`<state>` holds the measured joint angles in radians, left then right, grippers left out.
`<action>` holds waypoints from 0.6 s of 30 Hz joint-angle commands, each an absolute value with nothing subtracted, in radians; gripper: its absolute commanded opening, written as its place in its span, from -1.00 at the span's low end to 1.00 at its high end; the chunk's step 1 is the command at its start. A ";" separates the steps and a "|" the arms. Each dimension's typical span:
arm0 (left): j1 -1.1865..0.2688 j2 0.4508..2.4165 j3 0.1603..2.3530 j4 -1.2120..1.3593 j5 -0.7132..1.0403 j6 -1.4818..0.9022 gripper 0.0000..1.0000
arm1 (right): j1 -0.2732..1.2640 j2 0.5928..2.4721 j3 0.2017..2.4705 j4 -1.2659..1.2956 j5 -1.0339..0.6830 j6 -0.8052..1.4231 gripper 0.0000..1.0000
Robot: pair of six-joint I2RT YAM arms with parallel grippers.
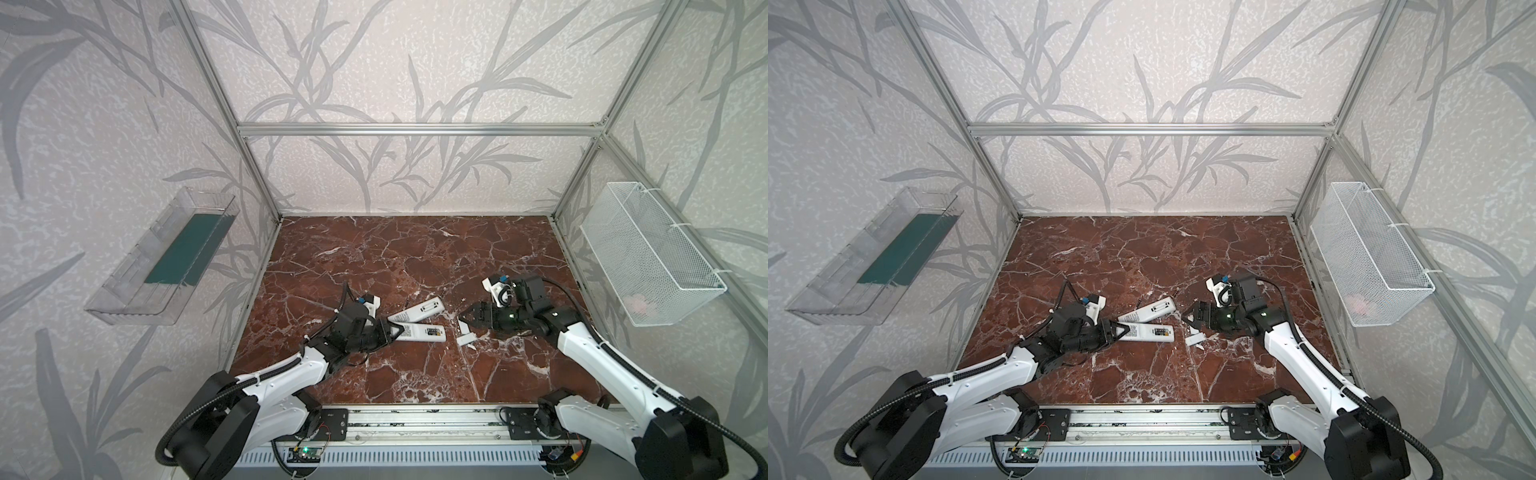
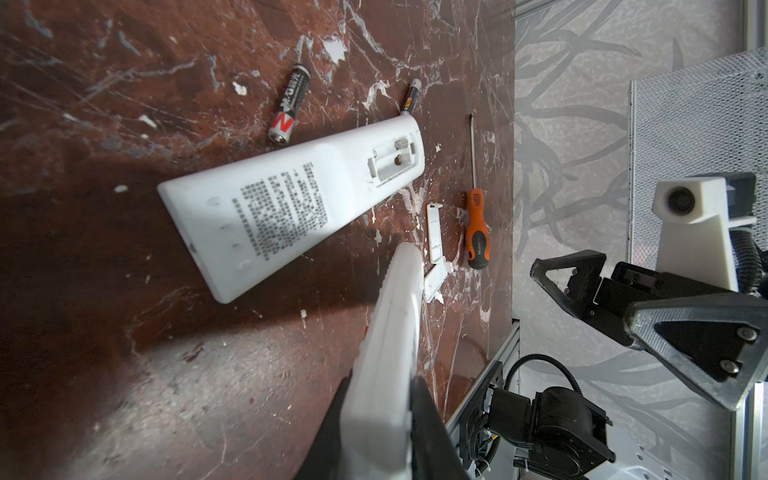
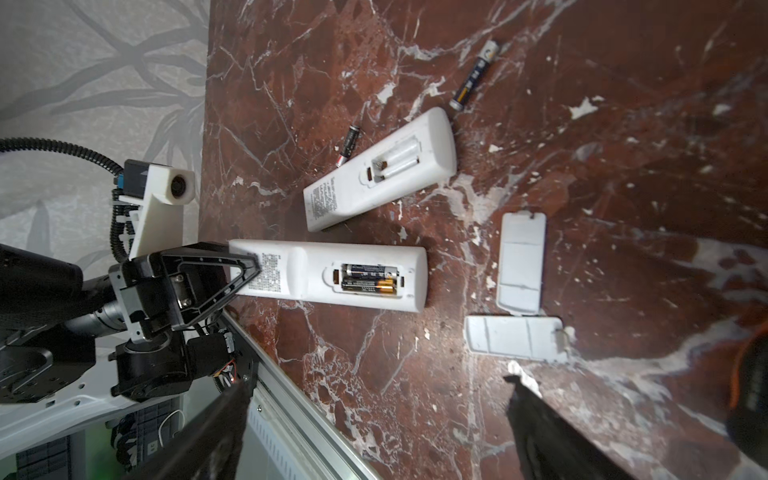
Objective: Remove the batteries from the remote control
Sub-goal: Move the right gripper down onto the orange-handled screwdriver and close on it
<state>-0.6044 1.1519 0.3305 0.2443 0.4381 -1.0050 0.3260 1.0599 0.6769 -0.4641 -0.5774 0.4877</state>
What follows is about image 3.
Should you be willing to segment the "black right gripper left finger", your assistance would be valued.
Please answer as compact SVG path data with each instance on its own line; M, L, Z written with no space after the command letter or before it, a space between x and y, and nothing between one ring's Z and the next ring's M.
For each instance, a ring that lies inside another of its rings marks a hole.
M253 388L240 381L221 393L130 479L233 479Z

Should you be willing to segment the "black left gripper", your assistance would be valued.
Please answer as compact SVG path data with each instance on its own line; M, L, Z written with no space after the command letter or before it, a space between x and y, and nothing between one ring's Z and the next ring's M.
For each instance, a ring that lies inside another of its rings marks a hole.
M126 260L108 277L130 340L153 342L196 330L260 273L253 255L200 242Z

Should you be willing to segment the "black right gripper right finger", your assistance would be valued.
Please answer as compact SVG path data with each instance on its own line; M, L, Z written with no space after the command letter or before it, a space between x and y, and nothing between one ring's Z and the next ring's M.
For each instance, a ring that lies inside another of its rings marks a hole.
M507 407L520 470L526 479L630 479L632 476L592 444L519 375Z

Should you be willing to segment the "white battery cover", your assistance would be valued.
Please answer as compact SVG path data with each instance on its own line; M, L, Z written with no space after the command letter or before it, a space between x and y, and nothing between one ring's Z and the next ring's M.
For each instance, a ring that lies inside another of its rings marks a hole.
M475 354L565 363L568 335L556 317L471 315L464 320L464 338Z
M546 221L545 214L529 211L502 217L496 304L513 315L539 312Z

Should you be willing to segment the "white remote with coloured buttons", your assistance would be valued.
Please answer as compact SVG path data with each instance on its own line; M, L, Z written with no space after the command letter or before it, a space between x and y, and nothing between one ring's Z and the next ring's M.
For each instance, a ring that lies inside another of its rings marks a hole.
M241 295L350 307L421 313L428 290L427 254L422 247L236 239L233 253L255 256L258 277ZM396 267L395 295L346 292L342 264Z

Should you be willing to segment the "orange handled screwdriver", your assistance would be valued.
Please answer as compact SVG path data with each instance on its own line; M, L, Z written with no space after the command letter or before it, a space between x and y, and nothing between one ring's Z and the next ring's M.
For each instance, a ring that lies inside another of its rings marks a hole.
M726 431L742 453L767 468L767 323L737 355Z

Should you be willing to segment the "plain white remote control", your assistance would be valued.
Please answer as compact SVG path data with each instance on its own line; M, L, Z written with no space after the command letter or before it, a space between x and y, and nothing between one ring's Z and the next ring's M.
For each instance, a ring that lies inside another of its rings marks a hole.
M456 173L451 124L434 107L306 187L307 229L327 229Z

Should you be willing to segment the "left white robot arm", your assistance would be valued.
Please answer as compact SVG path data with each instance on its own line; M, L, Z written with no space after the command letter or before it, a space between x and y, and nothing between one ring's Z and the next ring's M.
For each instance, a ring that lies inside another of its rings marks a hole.
M73 264L1 249L1 453L186 392L234 354L208 332L260 274L252 254L197 243L91 280Z

